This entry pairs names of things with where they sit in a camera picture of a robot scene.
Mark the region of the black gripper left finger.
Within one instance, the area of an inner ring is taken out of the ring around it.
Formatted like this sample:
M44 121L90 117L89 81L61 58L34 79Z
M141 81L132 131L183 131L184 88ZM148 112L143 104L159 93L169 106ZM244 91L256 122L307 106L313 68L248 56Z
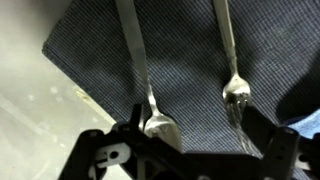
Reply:
M83 131L58 180L102 180L114 165L133 180L184 180L183 156L159 138L149 138L138 125L143 106L133 106L128 122L116 123L110 132Z

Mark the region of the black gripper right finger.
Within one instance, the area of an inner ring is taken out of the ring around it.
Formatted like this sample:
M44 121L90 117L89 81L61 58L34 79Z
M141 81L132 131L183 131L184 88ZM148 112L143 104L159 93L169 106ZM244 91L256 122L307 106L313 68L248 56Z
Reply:
M252 106L244 109L241 127L263 154L257 170L259 180L290 180L295 167L320 179L318 133L311 139L303 137L297 130L275 125Z

